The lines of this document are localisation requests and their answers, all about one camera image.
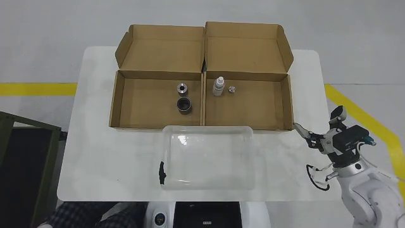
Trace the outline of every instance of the cardboard flap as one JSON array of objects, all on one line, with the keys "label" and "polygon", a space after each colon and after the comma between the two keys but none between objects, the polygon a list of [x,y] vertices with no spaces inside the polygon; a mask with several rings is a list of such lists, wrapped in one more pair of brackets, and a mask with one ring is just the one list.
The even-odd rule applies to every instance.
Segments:
[{"label": "cardboard flap", "polygon": [[207,22],[207,71],[287,73],[293,61],[277,24]]},{"label": "cardboard flap", "polygon": [[277,44],[283,59],[285,71],[288,72],[294,61],[294,57],[291,52],[290,44],[285,36],[284,28],[280,25],[277,28]]},{"label": "cardboard flap", "polygon": [[133,30],[134,26],[129,26],[128,32],[126,32],[124,37],[122,37],[122,40],[115,51],[115,59],[118,64],[118,68],[121,68],[125,57],[127,56],[128,50],[132,44]]},{"label": "cardboard flap", "polygon": [[292,98],[291,98],[291,81],[290,76],[286,76],[281,81],[281,92],[283,98],[283,120],[284,120],[284,130],[292,130],[294,123],[293,109],[292,109]]},{"label": "cardboard flap", "polygon": [[131,25],[116,59],[120,70],[201,73],[204,27]]},{"label": "cardboard flap", "polygon": [[109,126],[120,126],[121,103],[124,92],[125,78],[120,72],[115,73],[113,100],[111,102],[111,111],[109,113]]}]

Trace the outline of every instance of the person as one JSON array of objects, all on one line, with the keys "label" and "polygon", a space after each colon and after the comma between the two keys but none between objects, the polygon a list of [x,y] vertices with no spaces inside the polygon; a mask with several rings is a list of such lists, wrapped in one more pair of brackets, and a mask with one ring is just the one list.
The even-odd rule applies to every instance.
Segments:
[{"label": "person", "polygon": [[66,201],[38,228],[142,228],[148,202],[130,203],[124,210],[101,220],[116,204],[105,201]]}]

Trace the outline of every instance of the metal nut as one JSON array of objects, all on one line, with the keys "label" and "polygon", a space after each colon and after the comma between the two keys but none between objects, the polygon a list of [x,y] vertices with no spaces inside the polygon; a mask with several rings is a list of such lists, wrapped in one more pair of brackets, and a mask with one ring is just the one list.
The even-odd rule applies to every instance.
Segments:
[{"label": "metal nut", "polygon": [[229,91],[230,93],[234,93],[235,90],[236,90],[236,87],[234,87],[234,86],[232,86],[232,85],[228,88],[228,91]]},{"label": "metal nut", "polygon": [[186,84],[181,83],[181,84],[179,84],[179,85],[177,86],[177,92],[178,92],[178,94],[179,94],[181,97],[186,96],[186,95],[187,95],[187,91],[188,91],[188,88],[187,88],[187,85],[186,85]]}]

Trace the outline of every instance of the metal cylinder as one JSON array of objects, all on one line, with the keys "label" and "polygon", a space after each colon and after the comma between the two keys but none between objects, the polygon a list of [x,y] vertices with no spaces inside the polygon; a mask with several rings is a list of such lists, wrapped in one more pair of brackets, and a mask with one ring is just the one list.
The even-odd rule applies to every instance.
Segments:
[{"label": "metal cylinder", "polygon": [[181,97],[177,101],[177,109],[183,115],[189,114],[192,110],[191,101],[187,97]]},{"label": "metal cylinder", "polygon": [[181,83],[177,86],[177,92],[181,97],[185,97],[187,95],[187,85],[184,83]]},{"label": "metal cylinder", "polygon": [[333,171],[339,174],[339,177],[350,177],[361,173],[368,169],[368,165],[364,160],[359,160],[356,163],[342,168],[335,168]]}]

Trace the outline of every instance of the cardboard box lid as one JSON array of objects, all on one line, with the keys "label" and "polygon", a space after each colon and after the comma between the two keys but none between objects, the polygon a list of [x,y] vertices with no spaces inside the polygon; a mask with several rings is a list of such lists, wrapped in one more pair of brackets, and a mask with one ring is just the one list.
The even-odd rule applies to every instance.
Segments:
[{"label": "cardboard box lid", "polygon": [[206,22],[207,71],[287,73],[294,58],[282,26]]},{"label": "cardboard box lid", "polygon": [[131,25],[115,58],[120,70],[201,73],[204,27]]}]

